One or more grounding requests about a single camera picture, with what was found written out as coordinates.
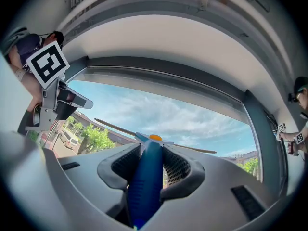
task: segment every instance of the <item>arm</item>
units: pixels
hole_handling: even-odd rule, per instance
[[[297,133],[280,133],[280,138],[283,138],[288,141],[292,141],[293,137],[299,134],[300,132]],[[308,127],[305,125],[303,129],[301,130],[301,133],[303,134],[304,139],[308,137]]]
[[[20,69],[12,64],[10,64],[10,67],[14,73],[16,73],[16,71]],[[27,108],[27,111],[32,111],[38,103],[42,102],[42,86],[31,73],[25,73],[21,80],[21,83],[32,95],[32,101]]]
[[[9,59],[11,61],[11,64],[14,65],[14,67],[17,67],[19,69],[22,69],[23,68],[23,65],[21,63],[21,60],[20,60],[20,55],[18,53],[18,49],[17,49],[17,46],[14,45],[11,50],[9,51]]]

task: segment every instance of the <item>white ceiling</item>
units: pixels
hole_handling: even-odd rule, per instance
[[[82,56],[139,56],[211,73],[246,91],[273,114],[285,107],[274,82],[244,46],[205,24],[167,15],[140,15],[97,26],[64,46],[67,60]],[[284,116],[290,116],[286,108]]]

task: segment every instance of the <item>dark cap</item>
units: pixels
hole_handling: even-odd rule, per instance
[[[50,37],[52,34],[55,35],[55,38],[57,39],[58,45],[60,46],[60,49],[62,49],[63,40],[64,40],[63,33],[62,32],[58,32],[58,31],[53,31],[47,37]]]
[[[301,88],[305,85],[308,85],[308,78],[307,77],[298,77],[296,80],[295,80],[295,83],[294,83],[294,96],[296,98],[296,95],[301,92]]]

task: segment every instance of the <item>white van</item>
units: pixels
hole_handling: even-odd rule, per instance
[[[63,144],[70,149],[74,149],[78,144],[78,137],[72,134],[70,131],[65,130],[63,134],[61,134],[61,140]]]

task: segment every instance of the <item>blue sky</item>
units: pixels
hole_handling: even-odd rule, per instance
[[[78,109],[91,120],[99,118],[133,132],[158,134],[176,144],[217,151],[216,156],[256,149],[248,124],[217,112],[124,87],[78,80],[69,86],[94,102],[90,110]]]

